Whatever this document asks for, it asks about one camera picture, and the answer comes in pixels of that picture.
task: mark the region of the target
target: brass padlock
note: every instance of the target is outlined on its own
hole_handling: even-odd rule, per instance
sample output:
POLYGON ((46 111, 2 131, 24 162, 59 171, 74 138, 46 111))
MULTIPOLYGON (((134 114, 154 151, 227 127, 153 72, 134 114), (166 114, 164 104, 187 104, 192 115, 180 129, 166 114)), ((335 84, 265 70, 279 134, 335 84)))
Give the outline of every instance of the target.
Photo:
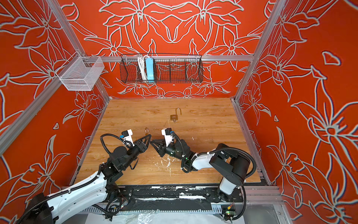
POLYGON ((176 108, 175 109, 175 114, 170 116, 170 120, 172 120, 173 122, 176 122, 178 120, 178 114, 176 113, 176 110, 179 109, 180 110, 180 115, 182 115, 182 109, 180 108, 176 108))

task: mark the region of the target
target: orange floral wallpaper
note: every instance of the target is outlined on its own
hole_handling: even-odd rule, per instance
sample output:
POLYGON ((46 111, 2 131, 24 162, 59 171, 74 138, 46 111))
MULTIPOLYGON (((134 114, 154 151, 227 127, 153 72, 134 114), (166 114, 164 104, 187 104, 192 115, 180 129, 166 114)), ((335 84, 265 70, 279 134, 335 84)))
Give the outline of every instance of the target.
MULTIPOLYGON (((55 78, 74 49, 47 3, 0 1, 0 134, 55 78)), ((68 186, 103 111, 99 90, 61 86, 0 157, 0 223, 31 198, 68 186)))
POLYGON ((1 1, 0 135, 74 53, 43 0, 1 1))
POLYGON ((240 98, 294 223, 357 223, 358 4, 288 0, 240 98))
MULTIPOLYGON (((59 3, 89 56, 128 53, 253 54, 273 0, 121 0, 59 3)), ((124 84, 118 63, 101 81, 113 98, 230 97, 248 62, 204 63, 201 84, 124 84)))

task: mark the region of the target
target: wood grain surface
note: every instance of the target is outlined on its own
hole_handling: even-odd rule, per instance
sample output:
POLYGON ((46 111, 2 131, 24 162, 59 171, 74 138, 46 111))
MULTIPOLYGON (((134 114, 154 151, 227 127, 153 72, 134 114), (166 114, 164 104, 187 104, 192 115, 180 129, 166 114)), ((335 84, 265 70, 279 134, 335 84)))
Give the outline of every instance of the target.
MULTIPOLYGON (((100 163, 107 161, 108 154, 100 141, 102 134, 119 136, 122 131, 132 129, 132 138, 136 140, 145 136, 146 127, 149 128, 152 139, 164 138, 161 130, 172 128, 194 152, 213 150, 219 143, 249 152, 230 99, 111 100, 76 182, 93 174, 100 163), (176 123, 170 120, 170 115, 175 114, 175 108, 182 110, 182 115, 178 110, 176 123)), ((111 152, 122 146, 122 143, 113 137, 103 139, 111 152)), ((180 160, 168 155, 161 158, 152 146, 138 158, 137 167, 123 171, 123 176, 116 181, 117 184, 207 184, 219 183, 222 178, 214 168, 184 173, 180 169, 180 160)), ((260 182, 260 177, 256 172, 246 181, 260 182)))

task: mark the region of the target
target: wire basket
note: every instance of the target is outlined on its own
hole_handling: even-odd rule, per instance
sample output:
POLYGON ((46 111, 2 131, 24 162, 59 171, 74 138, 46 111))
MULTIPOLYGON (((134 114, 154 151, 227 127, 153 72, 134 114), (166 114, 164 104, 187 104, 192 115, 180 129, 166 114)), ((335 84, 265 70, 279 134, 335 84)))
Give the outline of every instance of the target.
POLYGON ((82 57, 74 57, 59 79, 67 90, 90 91, 104 68, 101 57, 95 63, 84 63, 82 57))
POLYGON ((120 72, 124 83, 201 83, 203 63, 201 55, 193 54, 123 54, 120 72), (153 58, 154 80, 143 80, 138 56, 153 58))

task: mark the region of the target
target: plastic sheet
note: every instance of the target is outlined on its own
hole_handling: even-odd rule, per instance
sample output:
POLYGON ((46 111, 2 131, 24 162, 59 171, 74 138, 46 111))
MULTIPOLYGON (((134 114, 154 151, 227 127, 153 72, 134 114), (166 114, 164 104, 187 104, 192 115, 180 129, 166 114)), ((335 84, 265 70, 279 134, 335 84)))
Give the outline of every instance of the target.
MULTIPOLYGON (((230 221, 223 221, 219 217, 207 214, 190 214, 190 213, 142 213, 136 215, 116 215, 113 216, 113 221, 106 220, 104 215, 88 214, 86 224, 225 224, 230 221)), ((234 220, 233 224, 245 224, 244 218, 234 220)))

